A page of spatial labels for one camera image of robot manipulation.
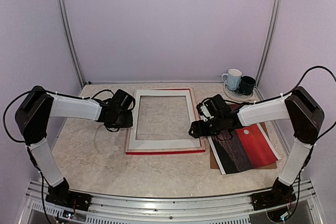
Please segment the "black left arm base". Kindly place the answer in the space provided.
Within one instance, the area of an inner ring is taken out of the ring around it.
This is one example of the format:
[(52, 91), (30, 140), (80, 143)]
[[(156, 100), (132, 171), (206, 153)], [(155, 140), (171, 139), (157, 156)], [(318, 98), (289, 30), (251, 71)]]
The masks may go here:
[(92, 196), (71, 190), (48, 187), (46, 201), (73, 210), (88, 211)]

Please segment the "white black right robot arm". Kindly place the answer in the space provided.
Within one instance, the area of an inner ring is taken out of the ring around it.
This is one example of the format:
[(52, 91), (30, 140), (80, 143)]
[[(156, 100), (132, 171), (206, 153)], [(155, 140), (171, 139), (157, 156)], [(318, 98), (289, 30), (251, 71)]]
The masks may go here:
[(193, 138), (219, 136), (264, 122), (288, 121), (292, 128), (292, 147), (277, 178), (280, 184), (269, 192), (273, 205), (289, 196), (289, 189), (307, 163), (322, 128), (325, 114), (320, 105), (302, 86), (272, 99), (231, 104), (217, 94), (196, 106), (200, 119), (193, 121), (189, 135)]

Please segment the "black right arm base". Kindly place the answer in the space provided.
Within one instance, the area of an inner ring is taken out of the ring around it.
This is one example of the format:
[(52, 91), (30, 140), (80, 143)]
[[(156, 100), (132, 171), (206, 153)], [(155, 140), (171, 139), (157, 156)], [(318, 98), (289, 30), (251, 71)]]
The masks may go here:
[(280, 206), (297, 200), (293, 186), (285, 185), (276, 178), (270, 190), (251, 195), (254, 211)]

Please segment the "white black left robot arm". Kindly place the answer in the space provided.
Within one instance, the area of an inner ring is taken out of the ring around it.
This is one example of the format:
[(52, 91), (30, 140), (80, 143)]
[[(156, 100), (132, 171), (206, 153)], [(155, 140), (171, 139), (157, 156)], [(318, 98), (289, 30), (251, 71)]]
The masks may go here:
[(28, 150), (44, 179), (53, 189), (53, 197), (66, 206), (73, 201), (64, 176), (58, 168), (47, 141), (51, 118), (73, 118), (103, 124), (110, 132), (133, 125), (132, 110), (135, 98), (119, 89), (112, 97), (74, 97), (34, 86), (26, 92), (25, 99), (15, 113), (15, 121)]

